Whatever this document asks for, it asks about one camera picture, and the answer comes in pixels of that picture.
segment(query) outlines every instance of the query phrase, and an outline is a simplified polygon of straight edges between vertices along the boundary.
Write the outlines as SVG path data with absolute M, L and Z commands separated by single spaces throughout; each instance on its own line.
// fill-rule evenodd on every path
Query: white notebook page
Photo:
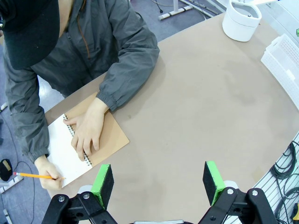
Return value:
M 64 116 L 48 126 L 50 134 L 48 160 L 55 164 L 58 172 L 65 177 L 63 187 L 80 177 L 92 168 L 85 161 L 78 158 L 78 154 L 71 146 L 72 135 L 63 123 Z

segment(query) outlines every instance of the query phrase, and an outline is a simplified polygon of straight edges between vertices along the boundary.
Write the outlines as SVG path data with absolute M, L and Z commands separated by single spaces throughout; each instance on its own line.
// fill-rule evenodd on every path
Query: hand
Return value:
M 66 125 L 76 124 L 76 131 L 71 145 L 77 151 L 81 161 L 84 161 L 84 152 L 87 156 L 91 155 L 91 143 L 95 150 L 100 149 L 99 138 L 104 124 L 104 115 L 107 110 L 108 106 L 96 98 L 90 104 L 85 114 L 64 120 Z
M 45 155 L 38 157 L 34 164 L 39 172 L 39 175 L 52 177 L 52 179 L 40 178 L 41 185 L 44 189 L 59 190 L 62 188 L 63 179 L 61 178 L 61 175 L 56 170 L 55 165 L 50 163 Z

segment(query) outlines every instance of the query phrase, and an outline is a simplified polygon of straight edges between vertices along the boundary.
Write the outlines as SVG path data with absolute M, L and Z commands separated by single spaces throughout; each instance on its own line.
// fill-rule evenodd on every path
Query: person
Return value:
M 68 96 L 107 72 L 71 144 L 83 160 L 99 137 L 105 112 L 130 100 L 157 62 L 157 39 L 128 0 L 2 0 L 6 96 L 22 152 L 36 165 L 45 189 L 62 178 L 47 160 L 49 132 L 39 106 L 37 75 Z

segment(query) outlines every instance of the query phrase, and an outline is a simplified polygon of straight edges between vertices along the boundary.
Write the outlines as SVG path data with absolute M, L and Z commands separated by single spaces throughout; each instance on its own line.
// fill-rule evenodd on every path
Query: black cap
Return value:
M 0 28 L 12 67 L 30 67 L 55 47 L 60 30 L 58 0 L 0 0 Z

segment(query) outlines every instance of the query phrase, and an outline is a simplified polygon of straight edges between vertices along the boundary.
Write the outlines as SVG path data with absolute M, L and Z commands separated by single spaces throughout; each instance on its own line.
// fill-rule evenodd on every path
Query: screw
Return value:
M 84 198 L 84 199 L 88 199 L 88 198 L 89 198 L 89 194 L 84 194 L 84 195 L 83 195 L 83 198 Z
M 258 195 L 258 192 L 257 192 L 256 190 L 253 190 L 253 191 L 252 191 L 252 195 L 253 195 L 253 196 L 257 196 L 257 195 Z
M 64 201 L 64 196 L 60 196 L 60 197 L 58 198 L 58 201 L 63 202 L 63 201 Z
M 228 194 L 229 195 L 232 195 L 234 193 L 234 190 L 232 190 L 232 189 L 228 189 Z

